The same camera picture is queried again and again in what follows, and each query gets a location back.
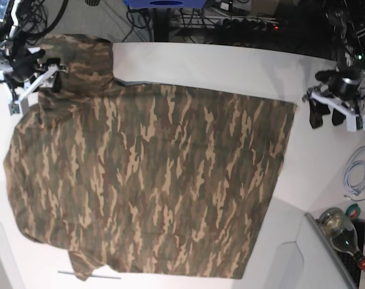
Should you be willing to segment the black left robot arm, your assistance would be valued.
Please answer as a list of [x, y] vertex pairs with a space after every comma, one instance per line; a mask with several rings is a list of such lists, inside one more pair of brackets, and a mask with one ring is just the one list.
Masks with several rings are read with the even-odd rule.
[[337, 64], [333, 70], [315, 74], [319, 82], [310, 87], [303, 102], [310, 107], [310, 125], [323, 126], [323, 117], [332, 116], [332, 124], [346, 124], [350, 132], [365, 130], [365, 15], [360, 1], [322, 1], [322, 13], [338, 41]]

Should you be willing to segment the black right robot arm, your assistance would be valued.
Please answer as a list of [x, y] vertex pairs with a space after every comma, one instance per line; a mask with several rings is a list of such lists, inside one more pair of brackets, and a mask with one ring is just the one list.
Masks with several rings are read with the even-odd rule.
[[0, 1], [0, 84], [10, 97], [13, 111], [30, 94], [41, 89], [59, 92], [59, 74], [67, 67], [49, 58], [39, 47], [59, 23], [68, 2], [63, 1], [52, 23], [44, 1]]

